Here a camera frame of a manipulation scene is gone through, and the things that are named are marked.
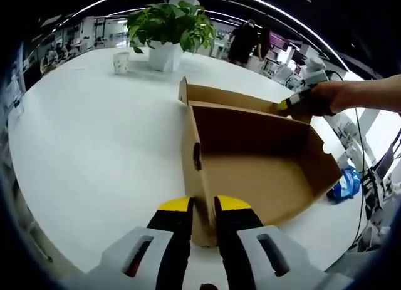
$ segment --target desk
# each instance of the desk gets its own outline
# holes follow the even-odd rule
[[[63,64],[24,95],[20,117],[14,110],[9,116],[24,198],[48,238],[84,272],[110,244],[146,226],[162,202],[185,195],[180,142],[186,106],[178,101],[183,76],[275,102],[291,94],[252,71],[189,53],[178,71],[161,73],[147,68],[146,49],[132,52],[132,72],[118,76],[112,56],[119,51],[132,52],[100,49]],[[327,122],[312,123],[338,157],[342,146]],[[312,264],[326,269],[352,243],[360,202],[360,194],[340,205],[323,198],[280,228],[306,247]],[[200,281],[227,287],[217,249],[192,247],[184,287]]]

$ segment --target white square planter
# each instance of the white square planter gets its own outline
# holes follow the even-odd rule
[[[152,41],[151,45],[155,48],[149,48],[149,65],[153,69],[173,72],[178,68],[184,54],[180,44],[162,44],[160,41]]]

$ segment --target human hand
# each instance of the human hand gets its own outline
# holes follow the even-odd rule
[[[312,93],[320,95],[330,101],[333,113],[339,113],[353,107],[355,90],[349,81],[326,81],[318,83]]]

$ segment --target table surface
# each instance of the table surface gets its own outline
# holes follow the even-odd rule
[[[185,195],[180,142],[186,106],[179,81],[279,102],[291,92],[252,71],[184,54],[173,73],[151,71],[147,55],[130,55],[127,75],[112,56],[127,48],[83,54],[39,80],[9,116],[11,156],[21,191],[39,226],[77,268],[88,272],[101,253],[157,207]],[[323,118],[312,125],[337,158],[344,149]],[[350,246],[362,195],[339,205],[325,197],[279,226],[325,270]],[[366,217],[362,218],[362,228]],[[227,289],[218,250],[192,246],[184,288],[201,282]]]

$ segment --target green leaves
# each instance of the green leaves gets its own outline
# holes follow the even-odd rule
[[[152,41],[160,41],[162,44],[180,43],[184,51],[193,53],[202,45],[205,48],[213,47],[216,30],[204,14],[202,6],[186,1],[180,1],[178,6],[167,3],[149,6],[130,14],[127,19],[128,35],[136,53],[142,53],[142,50],[137,47],[134,39],[149,47]]]

